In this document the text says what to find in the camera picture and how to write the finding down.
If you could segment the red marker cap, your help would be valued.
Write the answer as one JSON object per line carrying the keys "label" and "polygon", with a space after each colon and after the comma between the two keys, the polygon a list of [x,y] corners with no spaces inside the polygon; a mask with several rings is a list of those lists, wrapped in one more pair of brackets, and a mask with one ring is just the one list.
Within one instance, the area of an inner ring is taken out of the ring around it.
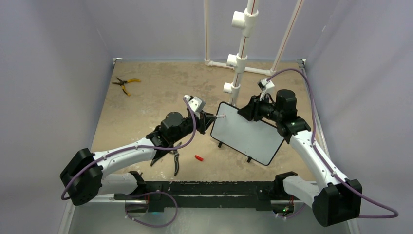
{"label": "red marker cap", "polygon": [[199,161],[203,161],[203,160],[204,160],[202,157],[200,157],[200,156],[198,156],[198,155],[195,155],[194,157],[195,157],[197,160],[199,160]]}

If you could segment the small black-framed whiteboard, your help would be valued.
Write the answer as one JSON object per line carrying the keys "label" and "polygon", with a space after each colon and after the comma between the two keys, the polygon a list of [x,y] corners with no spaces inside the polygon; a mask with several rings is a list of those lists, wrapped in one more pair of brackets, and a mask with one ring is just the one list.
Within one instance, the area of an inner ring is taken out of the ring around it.
{"label": "small black-framed whiteboard", "polygon": [[222,145],[245,155],[264,166],[270,164],[284,143],[276,126],[265,121],[247,121],[238,114],[238,108],[221,102],[216,115],[226,115],[215,120],[210,136]]}

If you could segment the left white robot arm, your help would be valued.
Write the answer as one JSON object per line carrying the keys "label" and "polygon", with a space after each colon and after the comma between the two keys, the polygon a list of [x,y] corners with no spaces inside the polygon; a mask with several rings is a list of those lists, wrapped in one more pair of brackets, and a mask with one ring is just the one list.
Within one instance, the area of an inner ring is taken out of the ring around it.
{"label": "left white robot arm", "polygon": [[204,111],[187,117],[170,112],[154,131],[135,143],[103,152],[77,151],[59,176],[64,185],[61,200],[71,200],[76,206],[89,202],[103,193],[103,180],[110,174],[189,145],[196,132],[204,134],[216,119]]}

